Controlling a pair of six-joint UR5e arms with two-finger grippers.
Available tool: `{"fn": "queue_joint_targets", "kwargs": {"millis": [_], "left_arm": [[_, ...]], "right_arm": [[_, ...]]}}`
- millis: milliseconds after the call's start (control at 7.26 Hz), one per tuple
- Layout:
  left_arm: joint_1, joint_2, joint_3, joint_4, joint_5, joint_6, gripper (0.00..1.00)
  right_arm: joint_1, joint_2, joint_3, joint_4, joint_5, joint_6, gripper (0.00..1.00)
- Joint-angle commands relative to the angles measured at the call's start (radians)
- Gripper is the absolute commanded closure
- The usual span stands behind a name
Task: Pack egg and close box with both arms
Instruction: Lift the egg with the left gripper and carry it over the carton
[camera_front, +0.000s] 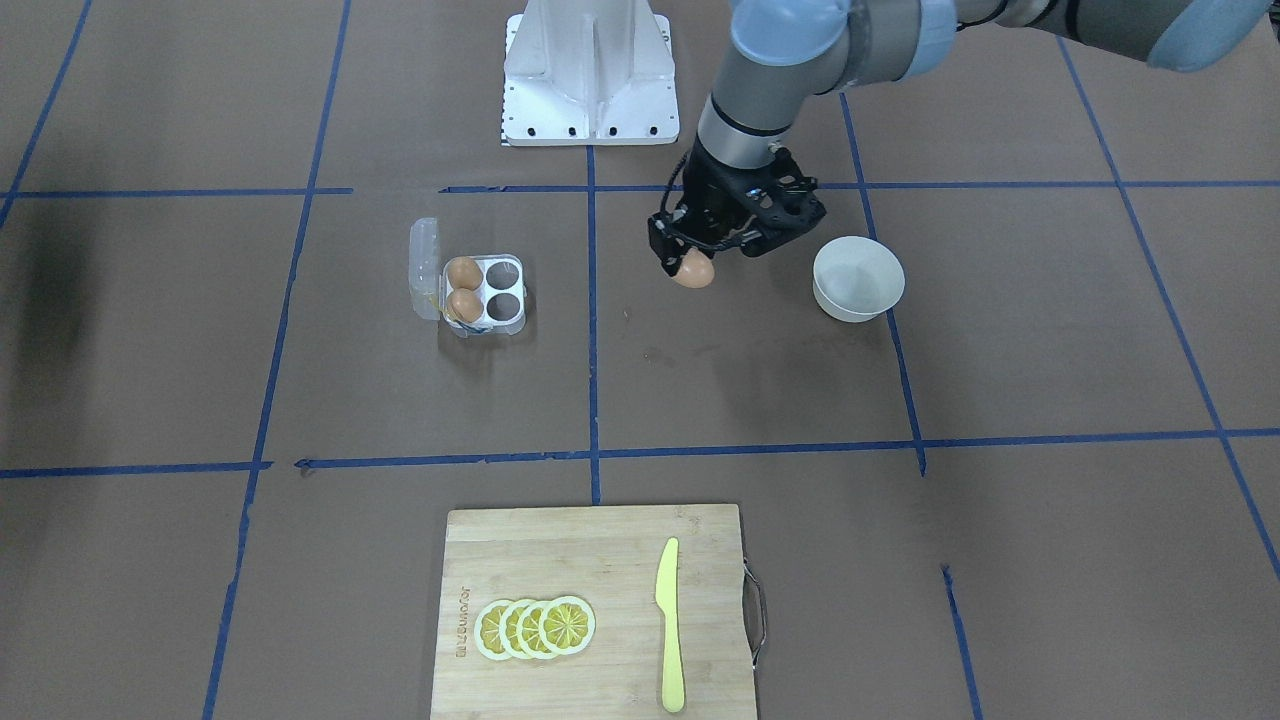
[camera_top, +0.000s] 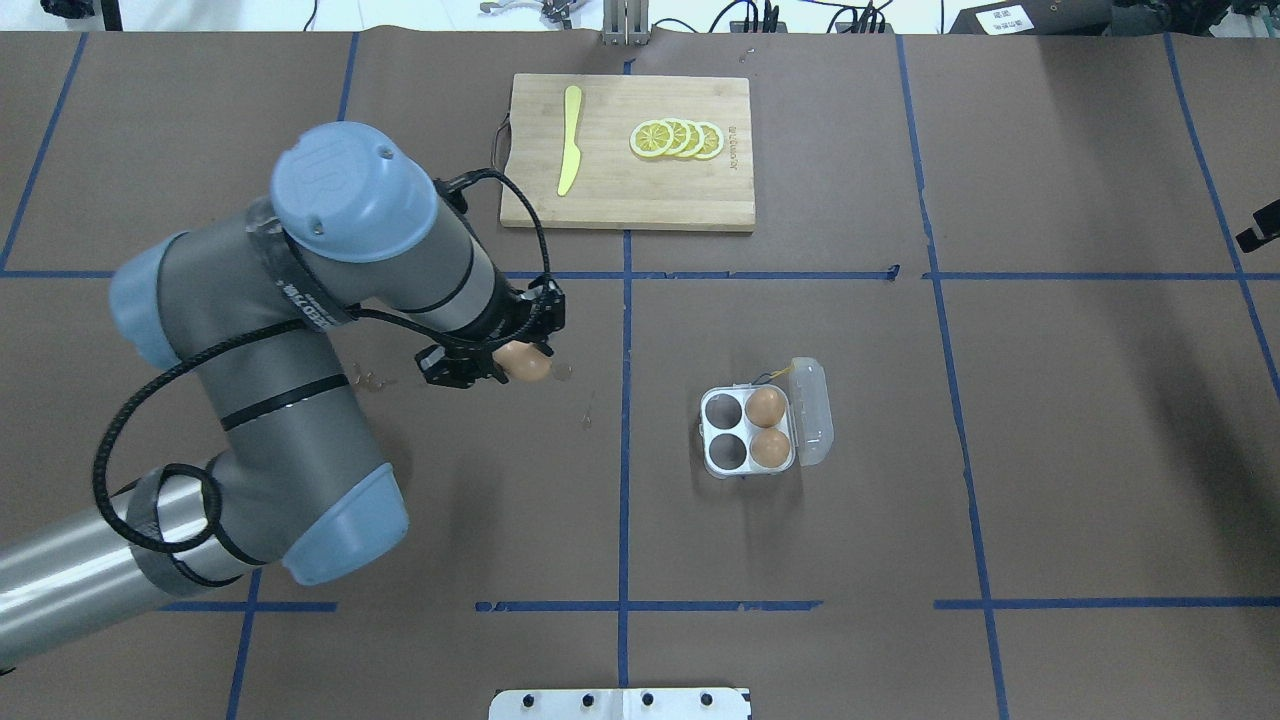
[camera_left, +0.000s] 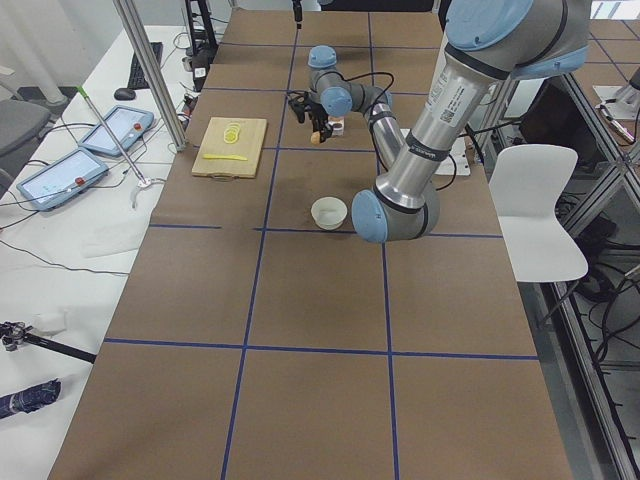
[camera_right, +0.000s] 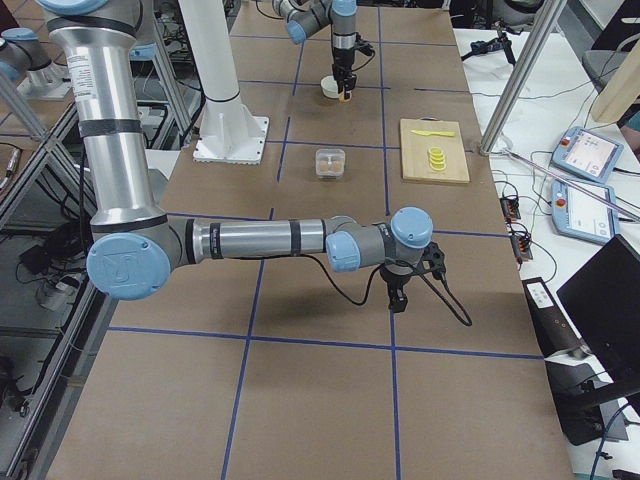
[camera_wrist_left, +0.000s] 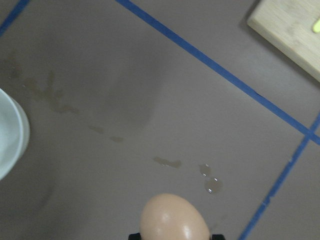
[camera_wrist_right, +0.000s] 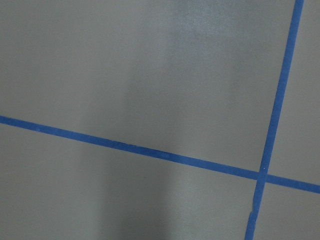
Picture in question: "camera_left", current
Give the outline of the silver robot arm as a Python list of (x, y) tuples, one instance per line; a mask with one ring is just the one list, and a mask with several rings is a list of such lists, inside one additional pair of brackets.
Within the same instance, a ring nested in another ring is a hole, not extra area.
[(351, 204), (357, 234), (373, 243), (411, 240), (437, 224), (431, 182), (439, 165), (492, 85), (548, 78), (580, 68), (587, 58), (588, 1), (453, 1), (440, 51), (445, 62), (416, 123), (402, 133), (382, 89), (346, 80), (326, 45), (308, 55), (310, 97), (328, 115), (359, 112), (385, 172)]

